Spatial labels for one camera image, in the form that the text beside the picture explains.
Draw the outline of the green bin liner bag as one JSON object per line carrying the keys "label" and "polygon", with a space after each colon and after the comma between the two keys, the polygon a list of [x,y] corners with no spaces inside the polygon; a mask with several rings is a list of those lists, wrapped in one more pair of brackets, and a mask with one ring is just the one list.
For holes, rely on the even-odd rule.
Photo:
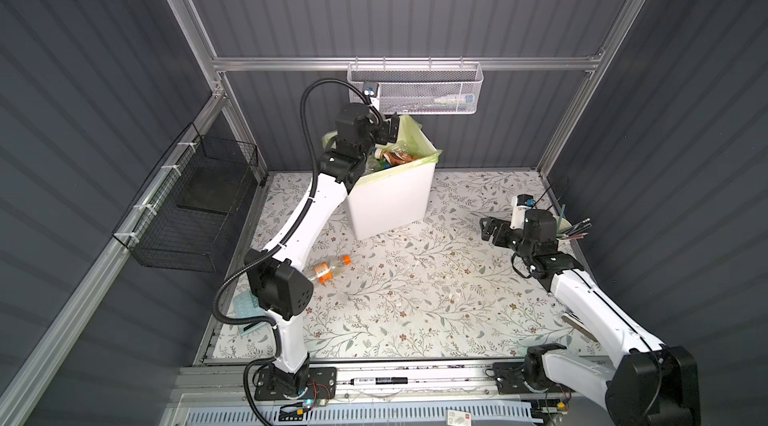
{"label": "green bin liner bag", "polygon": [[[337,130],[324,145],[324,152],[319,156],[312,184],[320,184],[322,179],[343,185],[348,191],[364,176],[378,174],[393,169],[402,172],[405,168],[435,163],[441,151],[426,137],[411,116],[400,116],[398,140],[395,143],[380,144],[379,136],[366,156],[344,156],[334,150]],[[384,151],[405,152],[416,157],[414,162],[391,166],[382,156]]]}

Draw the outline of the teal plastic holder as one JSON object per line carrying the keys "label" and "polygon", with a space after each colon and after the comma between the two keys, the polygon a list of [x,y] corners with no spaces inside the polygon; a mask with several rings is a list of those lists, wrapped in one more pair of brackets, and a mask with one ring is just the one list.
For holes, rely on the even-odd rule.
{"label": "teal plastic holder", "polygon": [[[250,290],[234,296],[232,305],[236,317],[263,316],[265,313],[259,305],[258,298]],[[239,325],[238,332],[241,337],[246,337],[255,333],[259,327],[260,325],[256,323]]]}

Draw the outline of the white pen cup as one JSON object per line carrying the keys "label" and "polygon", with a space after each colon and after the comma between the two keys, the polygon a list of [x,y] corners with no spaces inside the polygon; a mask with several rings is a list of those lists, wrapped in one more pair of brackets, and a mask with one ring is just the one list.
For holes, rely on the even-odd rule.
{"label": "white pen cup", "polygon": [[592,228],[592,219],[586,217],[582,220],[571,222],[565,217],[566,207],[563,206],[560,214],[556,217],[556,239],[558,241],[580,240],[588,236]]}

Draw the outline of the orange cap clear bottle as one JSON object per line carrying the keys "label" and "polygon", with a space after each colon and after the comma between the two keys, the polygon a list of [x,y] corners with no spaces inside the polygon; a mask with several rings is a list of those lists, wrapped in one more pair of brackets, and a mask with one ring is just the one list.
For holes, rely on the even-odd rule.
{"label": "orange cap clear bottle", "polygon": [[337,255],[323,258],[304,269],[304,275],[312,282],[326,284],[339,273],[340,269],[351,264],[349,255]]}

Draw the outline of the brown tea bottle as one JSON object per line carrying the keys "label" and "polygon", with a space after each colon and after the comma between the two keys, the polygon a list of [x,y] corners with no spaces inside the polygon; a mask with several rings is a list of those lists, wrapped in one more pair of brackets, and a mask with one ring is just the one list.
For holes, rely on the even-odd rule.
{"label": "brown tea bottle", "polygon": [[382,156],[391,166],[408,164],[416,160],[416,157],[405,152],[384,151]]}

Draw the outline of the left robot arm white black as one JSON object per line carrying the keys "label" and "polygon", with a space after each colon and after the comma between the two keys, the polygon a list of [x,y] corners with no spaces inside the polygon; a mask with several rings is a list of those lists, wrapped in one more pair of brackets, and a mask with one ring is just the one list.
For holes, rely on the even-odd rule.
{"label": "left robot arm white black", "polygon": [[[356,102],[340,108],[336,116],[336,140],[317,152],[308,124],[307,102],[316,88],[336,84],[347,88]],[[314,284],[303,269],[309,253],[331,214],[346,200],[364,176],[374,146],[394,140],[399,128],[396,115],[384,117],[370,96],[347,80],[321,78],[304,90],[299,104],[300,122],[312,166],[310,186],[282,230],[262,249],[247,253],[244,264],[233,271],[216,291],[213,317],[222,324],[266,324],[274,335],[275,351],[265,360],[274,383],[290,397],[301,396],[309,383],[309,353],[304,339],[304,312]],[[220,302],[241,276],[247,276],[262,314],[233,317]]]}

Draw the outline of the white waste bin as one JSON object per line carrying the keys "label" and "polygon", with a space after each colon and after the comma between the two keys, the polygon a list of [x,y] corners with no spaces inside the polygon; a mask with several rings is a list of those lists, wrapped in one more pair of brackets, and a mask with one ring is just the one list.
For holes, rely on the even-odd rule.
{"label": "white waste bin", "polygon": [[346,200],[355,237],[364,240],[424,218],[437,164],[362,177]]}

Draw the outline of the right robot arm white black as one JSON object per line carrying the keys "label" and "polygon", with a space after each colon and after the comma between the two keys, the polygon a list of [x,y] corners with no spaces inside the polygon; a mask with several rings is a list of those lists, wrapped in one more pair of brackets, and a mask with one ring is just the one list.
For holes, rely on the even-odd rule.
{"label": "right robot arm white black", "polygon": [[520,194],[510,219],[480,219],[481,237],[512,251],[524,279],[535,279],[569,308],[611,360],[603,366],[559,343],[531,346],[522,374],[536,392],[567,387],[602,407],[616,425],[698,425],[698,368],[681,346],[668,346],[618,306],[583,265],[559,248],[558,222]]}

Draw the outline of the tube in white basket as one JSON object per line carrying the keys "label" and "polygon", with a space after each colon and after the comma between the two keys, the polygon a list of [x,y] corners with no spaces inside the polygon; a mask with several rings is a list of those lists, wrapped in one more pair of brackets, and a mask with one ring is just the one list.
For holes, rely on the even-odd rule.
{"label": "tube in white basket", "polygon": [[448,94],[434,98],[433,102],[442,106],[469,107],[475,104],[476,98],[474,94]]}

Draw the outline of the black marker on rail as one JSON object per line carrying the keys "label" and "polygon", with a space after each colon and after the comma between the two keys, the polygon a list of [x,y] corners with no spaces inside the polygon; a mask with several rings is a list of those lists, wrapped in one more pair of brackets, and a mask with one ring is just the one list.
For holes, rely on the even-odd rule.
{"label": "black marker on rail", "polygon": [[407,377],[355,377],[347,381],[351,386],[407,385]]}

